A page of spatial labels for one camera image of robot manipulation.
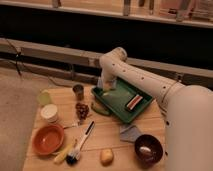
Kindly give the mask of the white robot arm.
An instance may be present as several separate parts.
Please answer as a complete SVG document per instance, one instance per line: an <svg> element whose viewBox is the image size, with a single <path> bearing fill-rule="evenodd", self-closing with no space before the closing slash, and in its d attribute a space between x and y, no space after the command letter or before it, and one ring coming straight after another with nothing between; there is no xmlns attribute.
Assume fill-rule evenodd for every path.
<svg viewBox="0 0 213 171"><path fill-rule="evenodd" d="M165 117L165 171L213 171L213 91L136 68L117 47L99 58L105 87L121 78L156 99Z"/></svg>

